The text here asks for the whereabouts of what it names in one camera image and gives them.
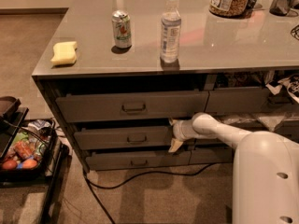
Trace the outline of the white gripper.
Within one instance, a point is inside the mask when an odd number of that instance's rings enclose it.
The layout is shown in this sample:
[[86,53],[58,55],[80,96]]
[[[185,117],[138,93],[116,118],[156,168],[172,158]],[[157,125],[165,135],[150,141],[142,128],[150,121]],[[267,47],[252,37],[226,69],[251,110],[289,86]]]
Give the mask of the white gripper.
[[168,119],[169,124],[173,126],[173,135],[175,138],[171,140],[169,153],[175,153],[183,145],[182,141],[190,140],[198,137],[198,133],[193,129],[192,121]]

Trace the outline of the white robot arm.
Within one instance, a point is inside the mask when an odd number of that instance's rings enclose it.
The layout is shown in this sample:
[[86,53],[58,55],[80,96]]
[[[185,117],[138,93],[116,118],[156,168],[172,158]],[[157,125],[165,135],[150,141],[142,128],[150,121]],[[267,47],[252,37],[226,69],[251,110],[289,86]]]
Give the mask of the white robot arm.
[[193,138],[217,138],[235,151],[232,224],[299,224],[299,144],[250,132],[206,113],[172,119],[171,152]]

